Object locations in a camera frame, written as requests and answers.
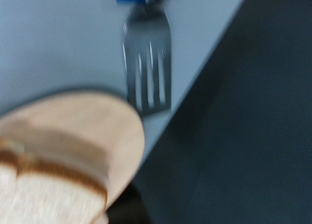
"white bread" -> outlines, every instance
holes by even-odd
[[[12,149],[0,147],[0,224],[92,224],[103,214],[107,193],[93,178]]]

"metal fork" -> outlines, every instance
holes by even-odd
[[[161,1],[136,6],[124,25],[128,99],[141,117],[172,104],[171,33]]]

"bread crust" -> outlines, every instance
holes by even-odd
[[[65,180],[91,189],[92,191],[104,197],[105,202],[107,202],[106,188],[91,176],[84,174],[83,172],[80,172],[74,168],[67,168],[57,163],[46,162],[42,160],[26,160],[25,158],[22,158],[19,160],[19,176],[28,173],[42,173],[54,177],[61,177]]]
[[[0,137],[0,165],[12,167],[17,170],[17,177],[28,173],[42,173],[65,179],[69,182],[79,184],[91,191],[98,193],[105,199],[102,212],[107,204],[107,190],[105,186],[97,182],[93,177],[74,168],[68,168],[61,164],[43,161],[33,154],[17,152],[13,144],[8,144],[8,140]]]

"table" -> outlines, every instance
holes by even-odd
[[[143,120],[144,160],[242,0],[167,0],[173,39],[173,110]],[[132,4],[115,0],[0,0],[0,114],[68,89],[126,97],[122,26]]]

